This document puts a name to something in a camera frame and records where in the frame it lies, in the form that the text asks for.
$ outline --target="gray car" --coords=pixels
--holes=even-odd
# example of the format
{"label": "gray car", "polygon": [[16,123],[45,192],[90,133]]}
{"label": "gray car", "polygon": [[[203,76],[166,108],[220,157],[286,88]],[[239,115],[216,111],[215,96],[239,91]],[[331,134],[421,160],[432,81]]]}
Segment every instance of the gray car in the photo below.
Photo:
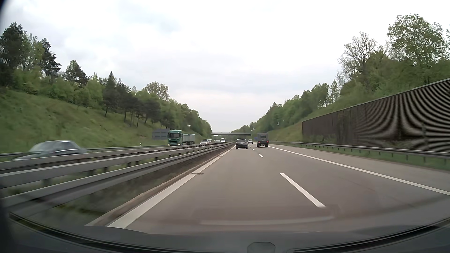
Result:
{"label": "gray car", "polygon": [[83,153],[86,153],[86,149],[81,148],[71,140],[51,140],[34,145],[24,156],[14,158],[13,160]]}
{"label": "gray car", "polygon": [[248,143],[246,139],[236,140],[236,149],[248,149]]}

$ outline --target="overpass bridge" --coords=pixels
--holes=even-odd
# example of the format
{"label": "overpass bridge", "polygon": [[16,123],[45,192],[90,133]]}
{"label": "overpass bridge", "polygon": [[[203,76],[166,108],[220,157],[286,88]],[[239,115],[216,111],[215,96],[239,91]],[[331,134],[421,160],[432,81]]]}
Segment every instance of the overpass bridge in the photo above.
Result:
{"label": "overpass bridge", "polygon": [[251,136],[251,133],[212,132],[214,136]]}

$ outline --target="green truck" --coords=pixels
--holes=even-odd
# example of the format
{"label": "green truck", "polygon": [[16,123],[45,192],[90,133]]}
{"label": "green truck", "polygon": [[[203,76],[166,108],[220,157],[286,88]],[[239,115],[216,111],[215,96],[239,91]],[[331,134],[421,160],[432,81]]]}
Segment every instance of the green truck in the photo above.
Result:
{"label": "green truck", "polygon": [[195,144],[195,134],[185,134],[182,130],[170,130],[167,135],[168,146]]}

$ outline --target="guardrail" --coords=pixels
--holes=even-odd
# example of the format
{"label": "guardrail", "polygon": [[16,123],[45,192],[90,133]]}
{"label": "guardrail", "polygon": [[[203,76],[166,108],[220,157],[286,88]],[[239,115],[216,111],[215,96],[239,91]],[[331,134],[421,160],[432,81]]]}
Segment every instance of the guardrail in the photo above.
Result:
{"label": "guardrail", "polygon": [[[10,212],[22,217],[56,207],[75,200],[79,197],[103,190],[113,185],[143,176],[171,165],[175,165],[210,152],[226,149],[234,142],[216,145],[196,145],[184,149],[171,149],[147,154],[138,154],[126,157],[108,158],[104,160],[89,161],[77,164],[39,168],[34,170],[10,172],[0,175],[2,188],[27,184],[30,182],[45,181],[51,178],[66,176],[77,172],[92,171],[109,166],[127,164],[127,167],[91,175],[76,180],[55,185],[45,186],[36,190],[19,193],[3,198],[3,205]],[[163,155],[173,155],[157,160]],[[155,161],[139,164],[140,161],[155,158]]]}
{"label": "guardrail", "polygon": [[[86,149],[88,152],[98,151],[98,150],[123,150],[123,149],[136,149],[136,148],[151,148],[151,147],[163,147],[166,145],[149,145],[149,146],[130,146],[130,147],[106,147],[106,148],[90,148]],[[25,154],[26,152],[14,152],[14,153],[2,153],[0,158],[6,157],[16,157]]]}
{"label": "guardrail", "polygon": [[11,160],[6,162],[0,162],[0,174],[36,169],[40,167],[64,165],[67,163],[81,163],[85,161],[90,161],[92,159],[107,159],[117,156],[130,156],[135,154],[144,154],[172,149],[186,149],[190,147],[207,146],[207,145],[214,145],[214,144],[210,143],[210,144],[194,144],[194,145],[180,145],[180,146],[158,145],[158,146],[150,146],[149,148],[137,146],[138,147],[137,149],[121,149],[121,150],[92,152],[84,154],[70,154],[61,156],[31,158],[24,160]]}
{"label": "guardrail", "polygon": [[413,150],[413,149],[391,149],[391,148],[377,148],[377,147],[364,147],[364,146],[350,146],[350,145],[336,145],[336,144],[322,144],[322,143],[307,143],[307,142],[291,142],[291,141],[271,141],[272,144],[293,144],[293,145],[300,145],[305,147],[327,147],[328,149],[343,149],[345,151],[346,149],[350,149],[350,151],[353,151],[354,149],[359,150],[361,153],[361,150],[367,150],[369,151],[375,151],[378,152],[378,154],[381,154],[381,152],[385,153],[391,153],[392,156],[394,154],[402,154],[406,156],[406,160],[408,160],[409,155],[415,155],[415,156],[421,156],[423,157],[423,161],[426,161],[426,157],[430,158],[441,158],[444,159],[444,163],[446,163],[447,159],[450,159],[450,153],[448,152],[438,152],[438,151],[426,151],[426,150]]}

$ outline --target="dark suv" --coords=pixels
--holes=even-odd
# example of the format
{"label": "dark suv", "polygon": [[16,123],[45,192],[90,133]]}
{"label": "dark suv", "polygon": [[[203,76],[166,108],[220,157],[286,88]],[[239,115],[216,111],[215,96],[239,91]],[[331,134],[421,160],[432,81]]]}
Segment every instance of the dark suv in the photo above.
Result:
{"label": "dark suv", "polygon": [[236,140],[236,149],[245,148],[248,149],[247,140],[245,139],[237,139]]}

